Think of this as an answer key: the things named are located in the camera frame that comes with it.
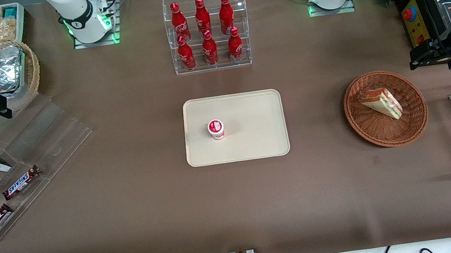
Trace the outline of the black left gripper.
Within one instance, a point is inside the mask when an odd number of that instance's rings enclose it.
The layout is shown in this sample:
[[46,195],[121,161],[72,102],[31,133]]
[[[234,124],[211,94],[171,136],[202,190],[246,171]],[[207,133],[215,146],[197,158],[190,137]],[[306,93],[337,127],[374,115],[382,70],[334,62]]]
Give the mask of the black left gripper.
[[433,40],[422,41],[410,51],[410,70],[451,62],[451,26],[442,31],[436,29],[434,33]]

